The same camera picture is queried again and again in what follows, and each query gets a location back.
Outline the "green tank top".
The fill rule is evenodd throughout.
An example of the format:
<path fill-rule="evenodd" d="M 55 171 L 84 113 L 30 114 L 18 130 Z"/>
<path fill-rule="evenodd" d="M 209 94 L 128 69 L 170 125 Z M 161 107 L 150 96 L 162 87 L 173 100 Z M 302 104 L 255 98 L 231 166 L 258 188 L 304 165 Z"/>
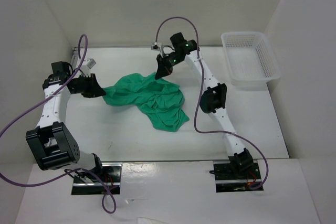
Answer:
<path fill-rule="evenodd" d="M 182 109 L 185 98 L 180 86 L 164 79 L 156 80 L 155 73 L 148 76 L 132 73 L 103 90 L 107 105 L 134 105 L 157 130 L 177 132 L 190 120 Z"/>

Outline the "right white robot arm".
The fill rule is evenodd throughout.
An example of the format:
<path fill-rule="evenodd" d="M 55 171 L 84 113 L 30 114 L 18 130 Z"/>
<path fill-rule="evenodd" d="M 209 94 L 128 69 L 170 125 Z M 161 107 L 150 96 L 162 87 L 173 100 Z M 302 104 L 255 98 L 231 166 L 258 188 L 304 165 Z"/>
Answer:
<path fill-rule="evenodd" d="M 212 74 L 203 59 L 196 41 L 187 41 L 182 33 L 171 36 L 173 51 L 164 53 L 164 46 L 154 42 L 151 49 L 159 52 L 155 79 L 172 74 L 173 67 L 185 62 L 192 68 L 201 83 L 197 107 L 217 122 L 224 133 L 224 143 L 230 164 L 230 173 L 235 178 L 242 178 L 253 165 L 253 158 L 241 139 L 235 135 L 235 129 L 226 110 L 227 85 L 220 83 Z"/>

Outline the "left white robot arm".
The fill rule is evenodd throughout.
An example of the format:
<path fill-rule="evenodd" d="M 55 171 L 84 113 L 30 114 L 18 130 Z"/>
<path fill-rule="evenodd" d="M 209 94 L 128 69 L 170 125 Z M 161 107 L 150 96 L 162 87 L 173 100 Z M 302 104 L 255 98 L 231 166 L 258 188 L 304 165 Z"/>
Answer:
<path fill-rule="evenodd" d="M 52 74 L 45 79 L 43 91 L 48 100 L 35 129 L 26 132 L 26 141 L 41 170 L 86 169 L 86 176 L 93 182 L 104 176 L 100 158 L 80 151 L 75 138 L 65 125 L 67 103 L 72 94 L 85 98 L 97 98 L 106 94 L 99 86 L 91 68 L 93 59 L 85 60 L 79 69 L 79 76 L 65 61 L 52 63 Z"/>

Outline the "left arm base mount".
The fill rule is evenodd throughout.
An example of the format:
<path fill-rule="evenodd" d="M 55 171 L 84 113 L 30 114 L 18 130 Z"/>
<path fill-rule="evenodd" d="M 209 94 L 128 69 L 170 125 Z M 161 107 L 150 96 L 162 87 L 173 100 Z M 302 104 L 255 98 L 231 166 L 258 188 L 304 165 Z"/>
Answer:
<path fill-rule="evenodd" d="M 98 174 L 98 177 L 104 182 L 113 195 L 119 195 L 121 189 L 122 164 L 103 162 L 102 168 L 102 172 Z M 72 195 L 104 195 L 107 191 L 102 183 L 88 173 L 74 173 L 72 178 Z"/>

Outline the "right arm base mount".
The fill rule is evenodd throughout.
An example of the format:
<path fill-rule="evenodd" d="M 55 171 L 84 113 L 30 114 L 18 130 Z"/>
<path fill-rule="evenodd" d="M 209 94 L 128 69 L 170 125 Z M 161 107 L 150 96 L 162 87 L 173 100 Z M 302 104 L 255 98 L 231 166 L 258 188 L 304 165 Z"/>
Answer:
<path fill-rule="evenodd" d="M 223 162 L 214 163 L 213 169 L 209 173 L 214 176 L 217 193 L 251 191 L 250 186 L 259 186 L 262 182 L 259 166 L 256 162 L 241 175 L 235 175 L 230 163 Z"/>

